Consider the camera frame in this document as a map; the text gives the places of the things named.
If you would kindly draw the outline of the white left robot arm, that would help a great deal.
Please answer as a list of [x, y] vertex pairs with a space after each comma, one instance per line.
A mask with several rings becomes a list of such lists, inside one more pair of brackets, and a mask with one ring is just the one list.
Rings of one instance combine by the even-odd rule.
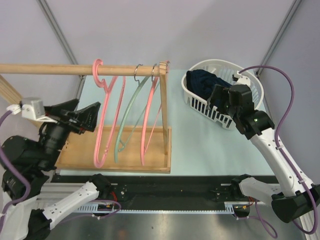
[[79, 100], [45, 106], [37, 97], [23, 98], [10, 105], [1, 120], [21, 114], [39, 122], [37, 141], [15, 135], [0, 148], [0, 164], [4, 168], [1, 189], [3, 208], [0, 213], [0, 237], [3, 240], [44, 240], [51, 230], [78, 207], [110, 196], [111, 184], [95, 174], [77, 191], [44, 208], [35, 209], [41, 189], [54, 170], [70, 133], [93, 132], [97, 125], [100, 103], [77, 109]]

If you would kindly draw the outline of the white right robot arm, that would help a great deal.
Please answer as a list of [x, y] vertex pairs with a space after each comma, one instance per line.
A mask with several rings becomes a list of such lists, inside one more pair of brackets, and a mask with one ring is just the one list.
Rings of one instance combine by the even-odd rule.
[[316, 211], [320, 204], [320, 186], [303, 173], [280, 138], [275, 136], [275, 124], [268, 114], [255, 109], [250, 87], [215, 85], [207, 100], [207, 108], [213, 107], [230, 116], [237, 130], [259, 150], [280, 186], [276, 190], [244, 174], [230, 188], [231, 196], [237, 201], [250, 196], [270, 205], [284, 223]]

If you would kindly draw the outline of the navy blue shorts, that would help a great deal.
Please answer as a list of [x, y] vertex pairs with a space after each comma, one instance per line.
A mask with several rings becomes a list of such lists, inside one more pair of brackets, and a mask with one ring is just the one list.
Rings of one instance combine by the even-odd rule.
[[215, 85], [221, 85], [225, 88], [232, 86], [222, 78], [203, 69], [188, 70], [186, 72], [187, 89], [204, 100], [211, 96]]

